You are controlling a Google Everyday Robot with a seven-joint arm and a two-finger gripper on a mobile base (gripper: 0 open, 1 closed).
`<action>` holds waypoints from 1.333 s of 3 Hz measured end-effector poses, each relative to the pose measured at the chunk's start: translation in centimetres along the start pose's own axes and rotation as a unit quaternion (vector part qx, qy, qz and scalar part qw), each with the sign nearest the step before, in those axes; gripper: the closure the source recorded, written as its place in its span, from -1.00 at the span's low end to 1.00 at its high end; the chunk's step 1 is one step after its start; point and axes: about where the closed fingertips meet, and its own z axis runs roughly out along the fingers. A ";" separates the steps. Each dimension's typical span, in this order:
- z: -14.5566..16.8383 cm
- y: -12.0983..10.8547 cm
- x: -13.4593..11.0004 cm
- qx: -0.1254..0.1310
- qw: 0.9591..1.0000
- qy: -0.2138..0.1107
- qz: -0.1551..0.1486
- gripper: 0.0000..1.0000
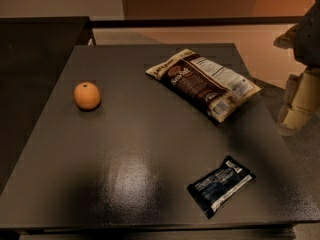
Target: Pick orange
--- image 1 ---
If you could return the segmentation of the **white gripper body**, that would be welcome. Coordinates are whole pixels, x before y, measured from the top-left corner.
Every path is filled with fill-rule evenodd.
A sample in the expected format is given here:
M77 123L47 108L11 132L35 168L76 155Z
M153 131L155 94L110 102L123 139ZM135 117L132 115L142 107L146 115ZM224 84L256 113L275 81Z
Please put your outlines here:
M300 22L278 36L273 45L292 49L295 60L312 67L320 66L320 0L308 10Z

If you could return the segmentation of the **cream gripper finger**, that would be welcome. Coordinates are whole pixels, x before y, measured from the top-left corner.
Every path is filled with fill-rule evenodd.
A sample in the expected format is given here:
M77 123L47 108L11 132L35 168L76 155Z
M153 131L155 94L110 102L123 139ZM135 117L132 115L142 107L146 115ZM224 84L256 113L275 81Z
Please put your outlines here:
M320 109L320 69L307 67L299 76L290 75L283 104L277 117L277 131L292 136L301 130Z

